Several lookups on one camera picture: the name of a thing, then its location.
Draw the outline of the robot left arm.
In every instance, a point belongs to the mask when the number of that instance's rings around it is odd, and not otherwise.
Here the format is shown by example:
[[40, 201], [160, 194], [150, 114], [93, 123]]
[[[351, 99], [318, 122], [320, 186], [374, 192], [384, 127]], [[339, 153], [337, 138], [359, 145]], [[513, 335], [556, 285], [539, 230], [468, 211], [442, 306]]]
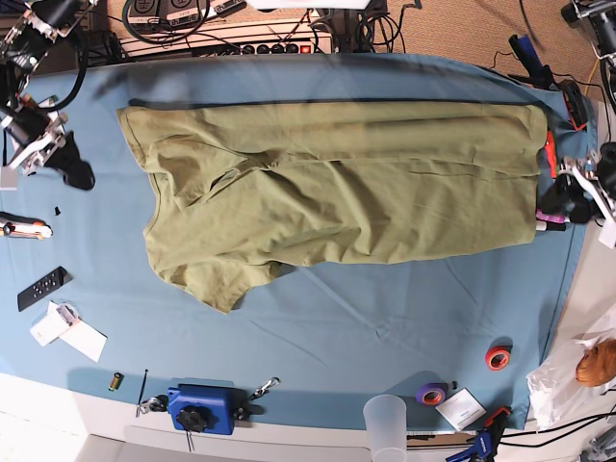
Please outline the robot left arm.
[[[561, 14], [572, 28], [579, 27], [588, 35], [599, 61], [603, 92], [611, 106], [615, 105], [615, 3], [613, 1], [572, 1]], [[563, 183], [565, 202], [585, 201], [574, 207], [575, 213], [588, 220], [594, 209], [603, 217], [599, 242], [615, 246], [615, 143], [607, 141], [598, 152], [589, 151], [582, 159], [564, 157], [553, 168], [556, 182]]]

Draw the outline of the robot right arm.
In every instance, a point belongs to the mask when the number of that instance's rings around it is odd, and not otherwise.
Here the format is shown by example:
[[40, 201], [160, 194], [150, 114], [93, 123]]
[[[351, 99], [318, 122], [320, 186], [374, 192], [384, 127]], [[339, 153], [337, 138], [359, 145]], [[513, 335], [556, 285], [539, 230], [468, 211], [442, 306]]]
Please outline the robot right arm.
[[[95, 178], [81, 159], [74, 134], [64, 125], [63, 109], [77, 96], [86, 77], [90, 46], [81, 26], [95, 1], [26, 3], [15, 25], [1, 40], [1, 188], [17, 188], [18, 176], [47, 167], [69, 187], [89, 191]], [[62, 100], [52, 95], [37, 102], [25, 92], [31, 76], [49, 51], [67, 42], [76, 54], [78, 73]]]

